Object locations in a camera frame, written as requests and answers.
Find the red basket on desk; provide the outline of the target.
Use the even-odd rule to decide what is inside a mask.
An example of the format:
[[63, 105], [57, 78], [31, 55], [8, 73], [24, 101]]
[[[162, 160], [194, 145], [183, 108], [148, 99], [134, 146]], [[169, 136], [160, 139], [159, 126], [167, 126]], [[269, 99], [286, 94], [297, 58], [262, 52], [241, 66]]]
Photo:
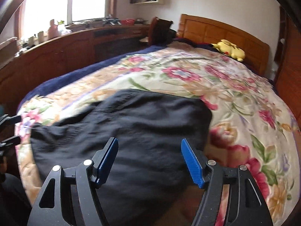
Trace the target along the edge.
[[123, 26], [133, 26], [135, 24], [135, 19], [124, 19], [124, 20], [121, 20], [121, 24]]

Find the wooden chair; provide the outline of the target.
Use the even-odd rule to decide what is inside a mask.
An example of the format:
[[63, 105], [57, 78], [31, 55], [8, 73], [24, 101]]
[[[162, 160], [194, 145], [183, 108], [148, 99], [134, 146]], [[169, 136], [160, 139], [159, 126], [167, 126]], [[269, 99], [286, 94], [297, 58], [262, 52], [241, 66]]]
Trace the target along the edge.
[[176, 31], [171, 29], [173, 21], [154, 17], [150, 23], [148, 35], [139, 41], [147, 44], [149, 47], [152, 45], [169, 44], [176, 38]]

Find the long wooden desk cabinet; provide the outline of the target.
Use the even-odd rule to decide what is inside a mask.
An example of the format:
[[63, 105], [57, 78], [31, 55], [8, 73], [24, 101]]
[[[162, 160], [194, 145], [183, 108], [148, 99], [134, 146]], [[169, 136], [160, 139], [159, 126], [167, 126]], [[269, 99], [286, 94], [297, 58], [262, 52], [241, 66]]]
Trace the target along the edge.
[[139, 40], [148, 31], [147, 25], [89, 29], [33, 47], [1, 67], [1, 107], [14, 114], [26, 94], [43, 82], [142, 49]]

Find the floral bed blanket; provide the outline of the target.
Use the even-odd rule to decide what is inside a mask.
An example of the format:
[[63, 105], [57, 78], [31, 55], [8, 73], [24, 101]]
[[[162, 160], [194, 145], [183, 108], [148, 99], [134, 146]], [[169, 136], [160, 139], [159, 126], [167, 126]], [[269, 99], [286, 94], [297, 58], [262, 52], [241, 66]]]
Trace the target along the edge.
[[15, 132], [21, 180], [30, 201], [41, 178], [31, 145], [31, 126], [72, 116], [126, 88], [201, 99], [212, 111], [207, 153], [224, 165], [244, 163], [263, 195], [275, 225], [286, 225], [300, 197], [300, 130], [272, 85], [220, 53], [173, 42], [156, 52], [134, 54], [46, 96], [36, 95], [19, 110]]

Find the black jacket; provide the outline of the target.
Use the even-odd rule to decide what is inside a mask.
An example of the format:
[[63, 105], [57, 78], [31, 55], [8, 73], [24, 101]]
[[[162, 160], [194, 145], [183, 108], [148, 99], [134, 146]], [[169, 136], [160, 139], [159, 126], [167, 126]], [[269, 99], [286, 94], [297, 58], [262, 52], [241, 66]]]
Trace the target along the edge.
[[110, 225], [152, 225], [192, 184], [181, 141], [202, 150], [212, 112], [200, 100], [136, 89], [116, 92], [50, 126], [30, 143], [40, 178], [77, 166], [114, 137], [119, 149], [97, 195]]

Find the wooden slatted wardrobe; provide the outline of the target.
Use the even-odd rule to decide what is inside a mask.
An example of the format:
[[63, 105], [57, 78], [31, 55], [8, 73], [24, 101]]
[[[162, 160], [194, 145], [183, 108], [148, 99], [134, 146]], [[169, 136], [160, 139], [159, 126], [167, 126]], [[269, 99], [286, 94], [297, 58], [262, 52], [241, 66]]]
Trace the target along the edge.
[[275, 76], [279, 96], [300, 125], [300, 32], [283, 7], [274, 61], [279, 65]]

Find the navy blue velvet blanket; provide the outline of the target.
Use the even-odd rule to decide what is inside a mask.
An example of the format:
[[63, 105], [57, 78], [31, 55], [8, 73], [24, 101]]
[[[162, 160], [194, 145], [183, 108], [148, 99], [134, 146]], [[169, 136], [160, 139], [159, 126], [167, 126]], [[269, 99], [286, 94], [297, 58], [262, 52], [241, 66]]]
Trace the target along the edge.
[[19, 105], [17, 107], [17, 112], [20, 110], [20, 108], [26, 101], [29, 101], [31, 98], [33, 98], [36, 95], [46, 96], [64, 86], [67, 86], [68, 84], [71, 84], [72, 82], [79, 80], [80, 78], [82, 78], [84, 76], [87, 76], [87, 75], [89, 75], [97, 70], [100, 70], [102, 68], [113, 65], [113, 64], [117, 63], [120, 59], [125, 58], [126, 56], [130, 56], [130, 55], [134, 55], [134, 54], [146, 54], [146, 53], [156, 52], [156, 51], [164, 49], [166, 47], [167, 47], [167, 45], [165, 45], [165, 44], [153, 45], [153, 46], [147, 47], [146, 49], [143, 49], [143, 50], [118, 55], [118, 56], [109, 58], [107, 60], [100, 61], [98, 63], [94, 63], [94, 64], [86, 66], [84, 68], [77, 69], [72, 72], [66, 73], [64, 75], [47, 80], [47, 81], [41, 83], [40, 85], [38, 85], [33, 90], [31, 90], [22, 99], [22, 101], [19, 103]]

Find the pink bottle on desk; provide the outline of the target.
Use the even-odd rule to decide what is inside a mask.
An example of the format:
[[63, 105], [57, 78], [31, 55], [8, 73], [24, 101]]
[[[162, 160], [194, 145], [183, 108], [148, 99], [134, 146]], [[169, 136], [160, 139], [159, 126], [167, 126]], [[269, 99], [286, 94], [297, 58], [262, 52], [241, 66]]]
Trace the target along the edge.
[[48, 29], [48, 40], [59, 37], [58, 25], [55, 24], [55, 20], [52, 19], [49, 21], [49, 29]]

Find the yellow plush toy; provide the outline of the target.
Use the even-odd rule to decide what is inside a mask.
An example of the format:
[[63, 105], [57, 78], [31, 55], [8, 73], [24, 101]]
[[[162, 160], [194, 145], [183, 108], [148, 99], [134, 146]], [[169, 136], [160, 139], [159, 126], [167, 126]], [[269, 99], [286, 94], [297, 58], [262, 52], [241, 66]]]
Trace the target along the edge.
[[237, 45], [229, 42], [228, 40], [222, 39], [217, 44], [211, 44], [215, 49], [217, 49], [222, 54], [237, 60], [238, 62], [243, 62], [245, 59], [245, 52]]

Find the wooden bed headboard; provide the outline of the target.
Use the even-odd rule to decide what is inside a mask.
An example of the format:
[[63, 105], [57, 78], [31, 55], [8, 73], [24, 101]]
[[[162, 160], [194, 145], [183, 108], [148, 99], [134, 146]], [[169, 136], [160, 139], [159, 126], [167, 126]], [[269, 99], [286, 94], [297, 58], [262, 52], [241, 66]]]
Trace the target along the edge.
[[265, 75], [269, 59], [269, 45], [241, 29], [213, 19], [182, 14], [177, 36], [197, 44], [228, 40], [244, 50], [243, 64], [258, 75]]

